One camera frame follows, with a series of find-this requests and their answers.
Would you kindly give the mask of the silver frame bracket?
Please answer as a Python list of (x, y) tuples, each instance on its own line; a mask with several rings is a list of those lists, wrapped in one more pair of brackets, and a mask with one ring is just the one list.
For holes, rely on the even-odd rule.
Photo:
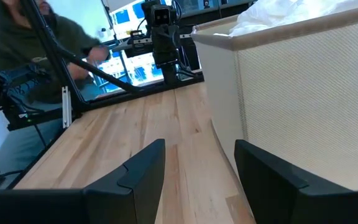
[(63, 129), (72, 124), (71, 94), (67, 86), (62, 88), (62, 124)]

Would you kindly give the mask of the blue screen monitor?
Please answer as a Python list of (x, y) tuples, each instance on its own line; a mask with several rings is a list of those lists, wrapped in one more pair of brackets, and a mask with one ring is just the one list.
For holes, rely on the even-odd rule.
[[(113, 31), (118, 41), (124, 42), (130, 37), (130, 32), (138, 28), (143, 34), (147, 33), (147, 22), (141, 4), (145, 0), (135, 0), (109, 13)], [(185, 38), (180, 49), (181, 61), (191, 70), (200, 68), (198, 56), (193, 42)], [(160, 81), (163, 78), (161, 69), (157, 68), (151, 53), (130, 57), (125, 51), (111, 51), (112, 59), (102, 67), (124, 82), (133, 85), (145, 84), (151, 81)]]

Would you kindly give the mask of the black metal table frame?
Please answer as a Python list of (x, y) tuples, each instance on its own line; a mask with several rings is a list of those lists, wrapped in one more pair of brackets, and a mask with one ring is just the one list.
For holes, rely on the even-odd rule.
[[(185, 82), (178, 85), (167, 85), (164, 81), (156, 84), (149, 84), (145, 86), (134, 86), (130, 83), (121, 81), (118, 78), (111, 76), (108, 73), (98, 69), (94, 65), (91, 65), (81, 58), (77, 57), (75, 54), (64, 49), (55, 39), (55, 36), (52, 33), (49, 25), (46, 20), (41, 15), (39, 8), (35, 0), (19, 0), (24, 10), (24, 15), (28, 18), (31, 28), (37, 34), (42, 47), (44, 48), (48, 59), (56, 71), (58, 77), (63, 83), (63, 87), (67, 86), (71, 94), (71, 107), (72, 107), (72, 117), (78, 114), (81, 114), (85, 111), (94, 110), (97, 108), (102, 108), (104, 106), (110, 106), (123, 101), (129, 101), (136, 98), (141, 98), (143, 96), (153, 95), (155, 93), (160, 93), (167, 90), (176, 89), (179, 87), (195, 84), (195, 82)], [(127, 48), (126, 43), (118, 45), (117, 50), (125, 50)], [(91, 100), (89, 102), (85, 101), (77, 89), (74, 81), (72, 80), (68, 69), (66, 68), (66, 61), (74, 63), (79, 67), (84, 68), (93, 75), (106, 80), (107, 82), (116, 85), (122, 91), (121, 93), (116, 93), (111, 96), (103, 96), (96, 100)]]

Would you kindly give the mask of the large white garment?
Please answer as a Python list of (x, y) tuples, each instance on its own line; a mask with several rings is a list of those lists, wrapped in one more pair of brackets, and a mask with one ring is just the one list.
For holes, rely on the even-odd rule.
[(358, 8), (358, 0), (257, 0), (227, 34), (235, 37)]

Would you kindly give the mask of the person's hand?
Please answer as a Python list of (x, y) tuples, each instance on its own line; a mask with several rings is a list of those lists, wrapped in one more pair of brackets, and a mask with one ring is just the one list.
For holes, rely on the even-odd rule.
[(88, 63), (98, 66), (109, 58), (109, 49), (104, 45), (93, 47), (89, 54), (87, 61)]
[(88, 77), (88, 71), (74, 63), (69, 63), (67, 69), (74, 80), (84, 80)]

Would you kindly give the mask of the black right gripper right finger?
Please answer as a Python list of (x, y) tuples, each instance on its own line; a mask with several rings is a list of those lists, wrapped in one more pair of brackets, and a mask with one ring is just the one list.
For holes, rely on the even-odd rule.
[(257, 224), (290, 224), (302, 190), (318, 195), (350, 191), (243, 139), (235, 141), (234, 158)]

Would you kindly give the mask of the black device with green light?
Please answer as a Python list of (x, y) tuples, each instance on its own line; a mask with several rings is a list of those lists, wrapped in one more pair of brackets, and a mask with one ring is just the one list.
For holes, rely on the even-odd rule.
[(43, 113), (25, 102), (31, 89), (51, 80), (47, 72), (35, 64), (13, 70), (0, 70), (0, 111), (9, 121), (8, 130), (17, 129), (32, 117)]

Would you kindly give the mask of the beige fabric storage box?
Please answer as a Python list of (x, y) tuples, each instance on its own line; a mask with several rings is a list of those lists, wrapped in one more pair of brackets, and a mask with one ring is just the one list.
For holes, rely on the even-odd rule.
[(358, 0), (237, 35), (244, 16), (197, 25), (212, 123), (230, 161), (244, 139), (358, 190)]

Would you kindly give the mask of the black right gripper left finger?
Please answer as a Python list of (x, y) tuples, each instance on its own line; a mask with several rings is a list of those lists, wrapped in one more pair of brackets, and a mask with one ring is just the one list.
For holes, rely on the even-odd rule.
[(165, 175), (165, 140), (156, 139), (85, 187), (89, 224), (154, 224)]

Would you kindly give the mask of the person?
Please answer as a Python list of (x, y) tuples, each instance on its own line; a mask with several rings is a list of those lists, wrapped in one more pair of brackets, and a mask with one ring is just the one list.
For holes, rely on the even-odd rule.
[[(93, 47), (103, 45), (75, 21), (56, 14), (46, 0), (35, 2), (57, 42), (71, 53), (87, 60)], [(60, 108), (62, 85), (24, 15), (21, 3), (19, 0), (0, 0), (0, 70), (13, 70), (28, 64), (44, 69), (51, 80), (31, 89), (25, 102), (44, 111)], [(61, 128), (62, 119), (58, 118), (11, 131), (0, 147), (0, 173), (24, 170)]]

